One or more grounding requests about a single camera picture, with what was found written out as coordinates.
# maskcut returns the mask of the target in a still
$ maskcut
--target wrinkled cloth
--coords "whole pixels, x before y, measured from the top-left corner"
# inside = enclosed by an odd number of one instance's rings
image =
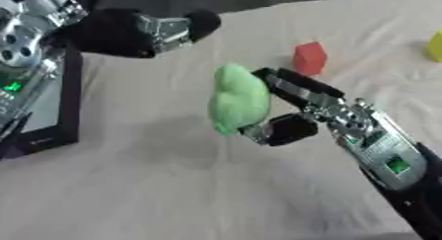
[[[319,80],[442,153],[442,64],[422,52],[441,14],[440,0],[283,4],[153,60],[85,55],[81,142],[0,163],[0,239],[417,239],[324,128],[259,147],[216,134],[207,103],[222,64],[290,68],[316,40]]]

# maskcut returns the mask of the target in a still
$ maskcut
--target red cube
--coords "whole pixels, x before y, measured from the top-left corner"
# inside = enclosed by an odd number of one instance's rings
[[[326,61],[327,54],[319,42],[296,46],[293,64],[297,72],[306,76],[321,74]]]

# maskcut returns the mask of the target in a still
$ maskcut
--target yellow block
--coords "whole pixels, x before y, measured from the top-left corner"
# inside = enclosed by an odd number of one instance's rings
[[[428,53],[437,62],[442,62],[442,31],[438,31],[428,43]]]

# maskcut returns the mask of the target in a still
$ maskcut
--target green plush toy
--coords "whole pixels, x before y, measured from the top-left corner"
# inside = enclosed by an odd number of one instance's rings
[[[263,121],[269,114],[270,93],[248,69],[227,64],[216,71],[209,103],[213,127],[223,135]]]

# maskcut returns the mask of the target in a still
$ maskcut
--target green led light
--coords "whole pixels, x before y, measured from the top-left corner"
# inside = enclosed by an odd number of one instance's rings
[[[3,90],[8,92],[17,92],[22,89],[22,83],[20,82],[12,82],[9,85],[3,87]]]
[[[346,139],[351,144],[356,144],[359,141],[359,139],[350,136],[347,136]]]
[[[402,159],[399,156],[392,158],[387,163],[387,166],[390,168],[390,170],[392,170],[392,172],[394,172],[397,175],[409,168],[407,162],[404,161],[404,159]]]

